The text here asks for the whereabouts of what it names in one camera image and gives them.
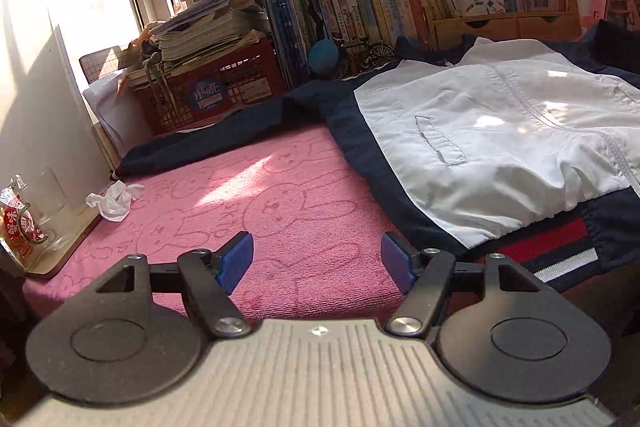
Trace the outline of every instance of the white tissue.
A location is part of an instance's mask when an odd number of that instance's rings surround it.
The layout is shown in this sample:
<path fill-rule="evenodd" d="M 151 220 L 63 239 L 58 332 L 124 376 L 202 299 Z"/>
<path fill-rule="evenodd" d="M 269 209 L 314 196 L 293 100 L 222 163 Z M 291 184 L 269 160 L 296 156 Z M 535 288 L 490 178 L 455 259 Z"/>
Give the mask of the white tissue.
<path fill-rule="evenodd" d="M 97 206 L 100 215 L 104 219 L 122 221 L 129 214 L 131 200 L 137 200 L 144 189 L 143 185 L 137 183 L 125 185 L 121 181 L 117 181 L 107 188 L 104 196 L 89 194 L 86 197 L 86 204 Z"/>

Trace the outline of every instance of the white wall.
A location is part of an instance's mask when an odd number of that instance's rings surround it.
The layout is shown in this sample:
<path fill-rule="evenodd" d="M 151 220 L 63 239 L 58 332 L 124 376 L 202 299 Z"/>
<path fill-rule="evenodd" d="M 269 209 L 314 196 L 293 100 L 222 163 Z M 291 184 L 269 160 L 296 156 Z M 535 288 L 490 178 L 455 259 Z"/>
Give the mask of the white wall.
<path fill-rule="evenodd" d="M 0 23 L 0 185 L 50 166 L 81 208 L 109 169 L 71 91 L 47 0 L 0 0 Z"/>

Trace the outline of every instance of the cartoon rabbit pattern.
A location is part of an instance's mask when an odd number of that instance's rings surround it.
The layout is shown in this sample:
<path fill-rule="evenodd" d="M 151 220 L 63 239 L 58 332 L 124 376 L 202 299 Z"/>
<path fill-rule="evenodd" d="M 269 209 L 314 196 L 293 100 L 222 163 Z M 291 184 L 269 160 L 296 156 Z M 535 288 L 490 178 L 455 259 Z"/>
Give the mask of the cartoon rabbit pattern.
<path fill-rule="evenodd" d="M 392 225 L 324 127 L 311 127 L 144 180 L 121 223 L 102 221 L 60 274 L 25 295 L 62 301 L 128 253 L 150 263 L 215 250 L 239 230 L 254 262 L 232 295 L 248 317 L 380 316 L 401 298 L 380 262 Z M 178 295 L 155 295 L 182 310 Z"/>

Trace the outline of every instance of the blue ball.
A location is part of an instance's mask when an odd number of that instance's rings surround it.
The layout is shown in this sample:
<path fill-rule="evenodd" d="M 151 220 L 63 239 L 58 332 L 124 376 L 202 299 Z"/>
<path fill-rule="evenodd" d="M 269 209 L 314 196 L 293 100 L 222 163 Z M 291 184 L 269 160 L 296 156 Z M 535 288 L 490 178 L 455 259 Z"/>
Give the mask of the blue ball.
<path fill-rule="evenodd" d="M 316 42 L 307 57 L 309 69 L 315 74 L 329 74 L 338 65 L 338 46 L 329 39 Z"/>

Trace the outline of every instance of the wooden drawer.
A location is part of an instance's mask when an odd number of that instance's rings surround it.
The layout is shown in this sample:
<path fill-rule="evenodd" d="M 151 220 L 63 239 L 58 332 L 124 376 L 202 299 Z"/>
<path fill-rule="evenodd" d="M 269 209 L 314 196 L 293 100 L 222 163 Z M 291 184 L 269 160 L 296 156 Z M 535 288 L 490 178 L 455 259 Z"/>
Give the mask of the wooden drawer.
<path fill-rule="evenodd" d="M 519 17 L 518 32 L 521 39 L 539 41 L 575 41 L 582 35 L 577 12 L 555 17 Z"/>
<path fill-rule="evenodd" d="M 462 35 L 486 37 L 492 41 L 507 41 L 518 38 L 515 18 L 484 19 L 463 22 L 460 19 L 442 21 L 435 25 L 436 40 L 441 50 L 452 48 L 462 42 Z"/>

